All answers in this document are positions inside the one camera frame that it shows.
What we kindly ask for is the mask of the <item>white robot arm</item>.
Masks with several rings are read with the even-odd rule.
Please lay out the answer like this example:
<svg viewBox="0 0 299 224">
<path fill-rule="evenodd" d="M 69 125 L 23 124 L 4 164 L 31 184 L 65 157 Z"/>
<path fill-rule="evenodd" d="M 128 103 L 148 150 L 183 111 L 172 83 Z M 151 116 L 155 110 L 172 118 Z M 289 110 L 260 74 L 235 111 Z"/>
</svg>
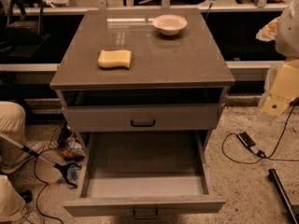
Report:
<svg viewBox="0 0 299 224">
<path fill-rule="evenodd" d="M 299 0 L 292 0 L 256 37 L 274 40 L 276 51 L 286 57 L 283 64 L 268 70 L 259 103 L 264 115 L 275 118 L 299 97 Z"/>
</svg>

